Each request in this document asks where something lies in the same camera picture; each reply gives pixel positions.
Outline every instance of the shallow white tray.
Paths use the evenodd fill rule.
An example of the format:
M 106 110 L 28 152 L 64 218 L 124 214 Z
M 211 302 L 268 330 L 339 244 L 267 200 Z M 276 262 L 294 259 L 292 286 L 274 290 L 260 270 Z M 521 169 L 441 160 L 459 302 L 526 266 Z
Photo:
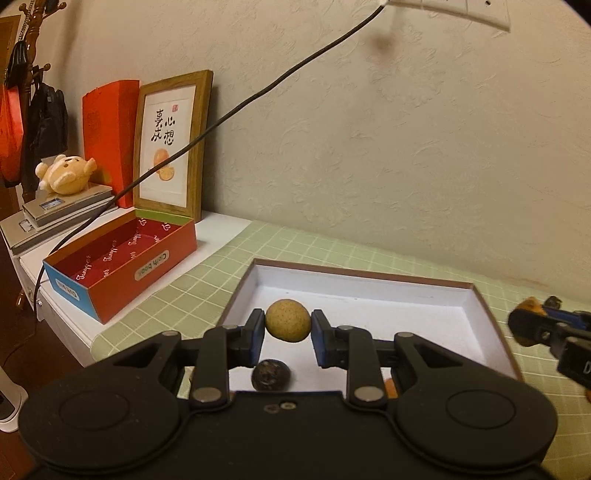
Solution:
M 332 326 L 364 328 L 375 339 L 412 332 L 513 378 L 517 363 L 482 296 L 470 283 L 406 277 L 255 259 L 234 292 L 219 325 L 244 325 L 253 309 L 293 299 L 320 309 Z M 265 332 L 261 360 L 285 362 L 290 391 L 341 390 L 346 371 L 321 369 L 310 336 L 287 343 Z M 252 369 L 230 371 L 231 390 L 253 390 Z M 382 369 L 390 377 L 388 368 Z

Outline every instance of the yellow plush bear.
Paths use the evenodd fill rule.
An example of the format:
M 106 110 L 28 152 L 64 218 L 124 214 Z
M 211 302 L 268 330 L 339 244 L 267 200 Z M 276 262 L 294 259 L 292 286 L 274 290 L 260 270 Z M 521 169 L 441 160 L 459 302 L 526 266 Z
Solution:
M 41 181 L 39 188 L 49 193 L 73 195 L 81 192 L 88 183 L 90 175 L 96 170 L 94 158 L 89 161 L 81 157 L 58 155 L 51 166 L 40 163 L 35 168 L 35 175 Z

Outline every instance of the framed artwork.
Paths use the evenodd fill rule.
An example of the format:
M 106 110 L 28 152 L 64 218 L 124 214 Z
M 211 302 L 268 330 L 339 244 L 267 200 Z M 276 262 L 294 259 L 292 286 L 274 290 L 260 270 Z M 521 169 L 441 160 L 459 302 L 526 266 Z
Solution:
M 140 88 L 134 179 L 205 130 L 212 81 L 213 72 L 203 70 Z M 200 142 L 134 188 L 134 206 L 201 220 L 203 147 Z

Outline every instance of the red box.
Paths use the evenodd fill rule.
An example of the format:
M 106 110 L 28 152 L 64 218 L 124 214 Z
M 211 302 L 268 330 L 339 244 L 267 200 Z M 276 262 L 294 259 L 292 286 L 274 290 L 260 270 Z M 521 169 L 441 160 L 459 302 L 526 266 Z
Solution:
M 87 93 L 82 98 L 84 155 L 98 165 L 91 181 L 110 185 L 118 194 L 134 176 L 135 118 L 139 80 L 119 80 Z M 118 202 L 121 208 L 134 204 L 133 192 Z
M 196 249 L 192 218 L 134 210 L 63 246 L 43 263 L 56 292 L 106 323 Z

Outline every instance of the beige wallpaper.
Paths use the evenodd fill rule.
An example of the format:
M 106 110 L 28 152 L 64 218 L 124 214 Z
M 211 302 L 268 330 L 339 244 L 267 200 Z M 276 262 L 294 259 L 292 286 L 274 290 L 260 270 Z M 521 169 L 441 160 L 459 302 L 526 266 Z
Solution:
M 78 130 L 94 87 L 205 68 L 215 119 L 376 3 L 69 0 L 37 58 Z M 389 7 L 208 141 L 206 206 L 590 301 L 591 28 L 509 12 L 507 34 Z

